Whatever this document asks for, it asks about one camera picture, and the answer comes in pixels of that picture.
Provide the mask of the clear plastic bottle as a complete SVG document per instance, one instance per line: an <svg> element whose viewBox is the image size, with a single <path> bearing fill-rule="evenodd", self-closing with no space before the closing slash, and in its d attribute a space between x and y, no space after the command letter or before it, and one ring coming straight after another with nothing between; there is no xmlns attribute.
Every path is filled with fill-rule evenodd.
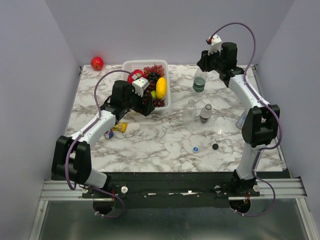
<svg viewBox="0 0 320 240"><path fill-rule="evenodd" d="M197 113L197 106L194 100L189 100L188 103L183 107L182 121L188 123L194 120Z"/></svg>

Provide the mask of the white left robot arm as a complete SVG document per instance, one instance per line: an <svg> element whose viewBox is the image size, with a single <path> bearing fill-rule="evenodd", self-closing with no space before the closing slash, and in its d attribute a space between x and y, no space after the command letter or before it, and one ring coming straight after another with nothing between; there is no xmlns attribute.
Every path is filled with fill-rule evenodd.
<svg viewBox="0 0 320 240"><path fill-rule="evenodd" d="M138 78L132 83L117 80L111 96L98 106L97 115L72 136L60 136L55 145L51 172L69 182L93 186L93 191L101 198L111 191L108 176L92 167L91 149L97 141L133 110L148 116L155 108L152 96L144 96L149 81Z"/></svg>

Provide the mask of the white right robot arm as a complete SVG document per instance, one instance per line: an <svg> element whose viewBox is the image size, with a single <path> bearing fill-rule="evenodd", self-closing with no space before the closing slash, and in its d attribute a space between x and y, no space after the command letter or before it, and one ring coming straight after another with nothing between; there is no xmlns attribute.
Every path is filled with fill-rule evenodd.
<svg viewBox="0 0 320 240"><path fill-rule="evenodd" d="M217 34L206 42L210 48L202 51L197 66L202 72L218 72L220 80L245 109L246 118L241 129L244 150L229 185L234 195L241 196L254 187L260 155L278 135L280 108L264 100L247 80L246 70L237 65L236 43L223 42Z"/></svg>

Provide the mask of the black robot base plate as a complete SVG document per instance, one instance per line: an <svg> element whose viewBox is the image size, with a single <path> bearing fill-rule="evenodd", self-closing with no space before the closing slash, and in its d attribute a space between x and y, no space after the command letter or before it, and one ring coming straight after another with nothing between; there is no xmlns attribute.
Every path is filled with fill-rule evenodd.
<svg viewBox="0 0 320 240"><path fill-rule="evenodd" d="M240 187L233 172L109 172L107 191L127 209L228 208L230 197L258 197L257 181Z"/></svg>

